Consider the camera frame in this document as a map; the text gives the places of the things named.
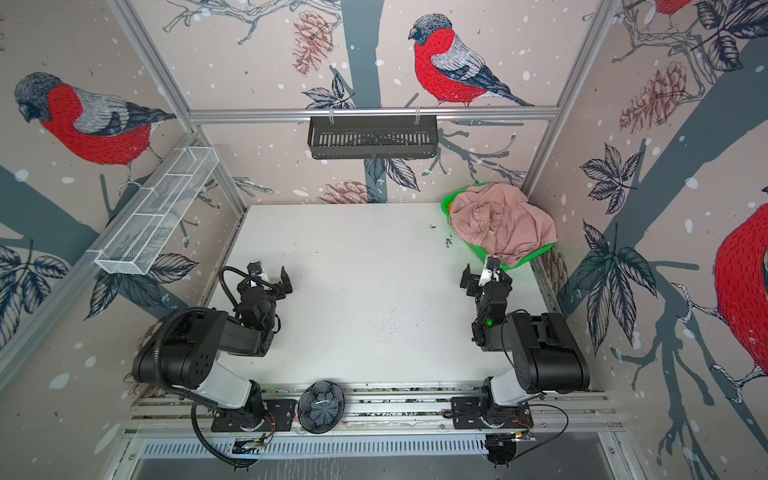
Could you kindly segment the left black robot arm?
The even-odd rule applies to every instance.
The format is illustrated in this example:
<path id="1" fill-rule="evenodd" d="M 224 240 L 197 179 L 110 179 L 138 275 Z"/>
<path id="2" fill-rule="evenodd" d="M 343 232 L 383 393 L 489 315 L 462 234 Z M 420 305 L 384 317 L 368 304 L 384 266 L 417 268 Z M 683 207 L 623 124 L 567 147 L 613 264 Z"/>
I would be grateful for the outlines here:
<path id="1" fill-rule="evenodd" d="M 210 409 L 217 433 L 288 432 L 294 400 L 266 400 L 261 386 L 223 365 L 223 356 L 264 357 L 282 323 L 277 302 L 293 292 L 289 274 L 271 282 L 259 261 L 224 266 L 219 284 L 232 311 L 190 307 L 171 314 L 137 354 L 132 377 Z"/>

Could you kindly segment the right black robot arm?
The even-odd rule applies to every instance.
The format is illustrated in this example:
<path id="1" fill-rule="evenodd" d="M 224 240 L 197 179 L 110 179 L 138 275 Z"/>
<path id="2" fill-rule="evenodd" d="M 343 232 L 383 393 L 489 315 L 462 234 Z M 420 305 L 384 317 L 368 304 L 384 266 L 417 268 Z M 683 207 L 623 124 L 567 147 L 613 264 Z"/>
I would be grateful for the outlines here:
<path id="1" fill-rule="evenodd" d="M 529 429 L 530 400 L 589 389 L 587 362 L 564 317 L 556 312 L 532 315 L 524 309 L 509 312 L 512 278 L 495 259 L 480 274 L 465 268 L 459 286 L 475 301 L 472 341 L 486 353 L 503 354 L 509 370 L 483 381 L 479 400 L 467 413 L 453 409 L 456 427 L 481 422 L 491 429 Z"/>

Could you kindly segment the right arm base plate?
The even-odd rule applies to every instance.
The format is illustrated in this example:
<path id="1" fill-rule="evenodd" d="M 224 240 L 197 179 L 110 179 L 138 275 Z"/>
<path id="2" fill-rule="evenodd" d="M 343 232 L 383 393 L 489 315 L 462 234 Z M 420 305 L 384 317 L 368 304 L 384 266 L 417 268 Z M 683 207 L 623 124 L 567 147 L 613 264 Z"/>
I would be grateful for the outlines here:
<path id="1" fill-rule="evenodd" d="M 530 430 L 533 427 L 526 406 L 498 406 L 478 396 L 452 397 L 443 417 L 450 420 L 457 430 Z"/>

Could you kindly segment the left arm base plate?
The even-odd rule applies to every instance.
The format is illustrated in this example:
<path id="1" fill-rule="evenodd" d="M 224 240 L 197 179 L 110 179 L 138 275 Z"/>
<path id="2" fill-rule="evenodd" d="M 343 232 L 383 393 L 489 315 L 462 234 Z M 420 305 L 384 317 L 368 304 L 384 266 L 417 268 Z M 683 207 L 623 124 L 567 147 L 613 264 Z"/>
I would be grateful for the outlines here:
<path id="1" fill-rule="evenodd" d="M 256 403 L 254 411 L 247 408 L 217 409 L 211 431 L 215 433 L 288 432 L 292 428 L 297 408 L 293 399 L 267 399 Z"/>

